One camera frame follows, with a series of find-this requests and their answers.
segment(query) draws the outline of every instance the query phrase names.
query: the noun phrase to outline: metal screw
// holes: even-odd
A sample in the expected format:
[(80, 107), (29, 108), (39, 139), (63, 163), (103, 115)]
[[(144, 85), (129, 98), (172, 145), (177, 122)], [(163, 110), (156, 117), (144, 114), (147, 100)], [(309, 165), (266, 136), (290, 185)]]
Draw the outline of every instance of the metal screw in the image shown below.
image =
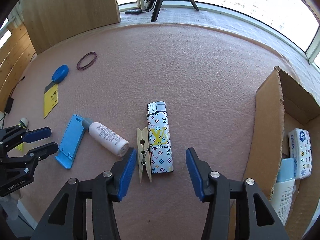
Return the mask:
[(70, 185), (75, 184), (76, 182), (77, 182), (77, 179), (76, 179), (76, 178), (71, 178), (71, 179), (68, 180), (68, 183), (69, 183)]
[(254, 180), (253, 179), (246, 179), (245, 182), (248, 184), (248, 185), (253, 185), (254, 184)]
[(102, 173), (102, 176), (105, 177), (105, 178), (108, 178), (112, 175), (112, 172), (111, 171), (105, 171), (104, 173)]
[(213, 178), (218, 178), (218, 177), (220, 176), (220, 173), (217, 172), (217, 171), (212, 171), (212, 172), (210, 173), (210, 176), (213, 177)]

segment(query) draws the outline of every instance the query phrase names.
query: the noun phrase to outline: cardboard flap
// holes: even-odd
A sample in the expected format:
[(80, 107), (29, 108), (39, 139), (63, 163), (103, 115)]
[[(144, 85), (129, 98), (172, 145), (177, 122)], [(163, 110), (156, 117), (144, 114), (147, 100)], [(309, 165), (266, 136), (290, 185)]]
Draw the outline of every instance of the cardboard flap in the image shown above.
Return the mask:
[(282, 69), (277, 69), (280, 75), (285, 111), (301, 124), (307, 124), (320, 114), (316, 100), (289, 74)]
[(268, 199), (278, 174), (284, 134), (284, 105), (275, 69), (256, 94), (252, 144), (244, 179), (254, 179)]

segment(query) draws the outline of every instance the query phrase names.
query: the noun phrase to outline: cardboard box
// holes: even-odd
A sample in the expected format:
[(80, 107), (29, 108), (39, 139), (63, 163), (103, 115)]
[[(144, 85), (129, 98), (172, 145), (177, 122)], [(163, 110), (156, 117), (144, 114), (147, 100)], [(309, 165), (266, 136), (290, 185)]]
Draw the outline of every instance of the cardboard box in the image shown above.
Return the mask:
[[(258, 88), (252, 144), (244, 179), (254, 179), (268, 199), (279, 171), (282, 153), (289, 153), (288, 133), (308, 130), (312, 142), (313, 169), (297, 183), (285, 229), (291, 240), (300, 240), (320, 198), (320, 107), (291, 76), (275, 67)], [(236, 207), (230, 211), (229, 239), (234, 239)]]

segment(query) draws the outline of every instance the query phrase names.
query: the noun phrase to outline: lighter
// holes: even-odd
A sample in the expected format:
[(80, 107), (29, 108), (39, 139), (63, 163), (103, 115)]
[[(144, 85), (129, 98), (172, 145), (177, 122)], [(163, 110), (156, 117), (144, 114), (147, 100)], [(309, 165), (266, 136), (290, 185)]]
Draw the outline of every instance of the lighter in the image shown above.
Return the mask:
[(152, 173), (173, 171), (168, 115), (165, 102), (147, 106), (149, 150)]

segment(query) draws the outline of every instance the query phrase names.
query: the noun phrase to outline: clothespin spring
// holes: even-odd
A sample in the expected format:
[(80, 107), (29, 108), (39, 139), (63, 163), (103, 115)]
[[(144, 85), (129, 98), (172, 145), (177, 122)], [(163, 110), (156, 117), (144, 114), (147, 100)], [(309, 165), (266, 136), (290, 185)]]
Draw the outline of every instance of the clothespin spring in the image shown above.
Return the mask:
[(141, 164), (142, 164), (142, 165), (146, 165), (146, 161), (144, 160), (144, 158), (146, 157), (146, 154), (147, 154), (148, 151), (149, 151), (149, 148), (148, 148), (148, 150), (147, 150), (145, 153), (143, 153), (144, 151), (141, 151), (141, 153), (143, 154), (143, 159), (142, 159), (142, 161), (141, 161)]

